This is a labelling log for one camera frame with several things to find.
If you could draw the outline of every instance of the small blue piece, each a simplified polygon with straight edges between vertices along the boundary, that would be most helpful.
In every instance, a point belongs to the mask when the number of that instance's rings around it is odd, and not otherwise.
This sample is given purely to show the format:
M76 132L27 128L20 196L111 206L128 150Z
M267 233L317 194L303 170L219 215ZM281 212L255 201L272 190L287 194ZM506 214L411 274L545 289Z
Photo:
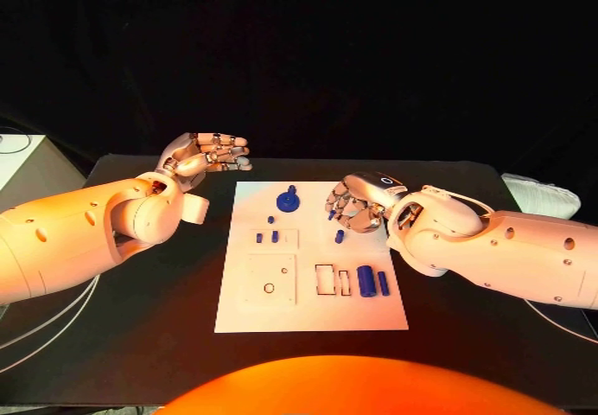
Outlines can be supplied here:
M378 280L380 281L382 295L386 297L390 295L390 292L389 292L389 283L386 282L386 274L383 273L383 271L378 271Z
M297 196L297 188L290 185L287 192L281 193L277 197L277 208L285 212L294 212L300 207L300 197Z
M339 231L336 232L336 238L334 238L334 242L337 244L343 242L343 237L344 237L344 231L339 229Z
M357 267L359 293L362 297L376 295L376 283L373 282L373 271L369 265Z

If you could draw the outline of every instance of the black curtain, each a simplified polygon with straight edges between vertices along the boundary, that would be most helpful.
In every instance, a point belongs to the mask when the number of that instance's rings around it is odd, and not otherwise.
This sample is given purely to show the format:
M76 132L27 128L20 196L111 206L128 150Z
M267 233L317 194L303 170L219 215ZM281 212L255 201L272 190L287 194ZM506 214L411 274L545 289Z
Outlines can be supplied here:
M89 170L183 131L254 156L473 160L595 219L592 11L561 5L4 1L0 115Z

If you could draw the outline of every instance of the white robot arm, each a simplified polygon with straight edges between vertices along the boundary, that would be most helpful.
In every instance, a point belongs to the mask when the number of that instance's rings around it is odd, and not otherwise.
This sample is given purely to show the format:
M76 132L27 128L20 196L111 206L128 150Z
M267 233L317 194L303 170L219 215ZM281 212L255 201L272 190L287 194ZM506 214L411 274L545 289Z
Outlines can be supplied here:
M478 205L486 214L458 200ZM360 212L344 215L353 201ZM356 232L388 219L388 245L422 274L451 270L474 284L542 303L598 309L598 227L535 214L494 212L439 188L411 193L382 173L336 185L327 212Z
M207 200L186 193L207 171L249 170L246 140L186 133L156 171L13 207L0 214L0 304L63 290L200 224Z

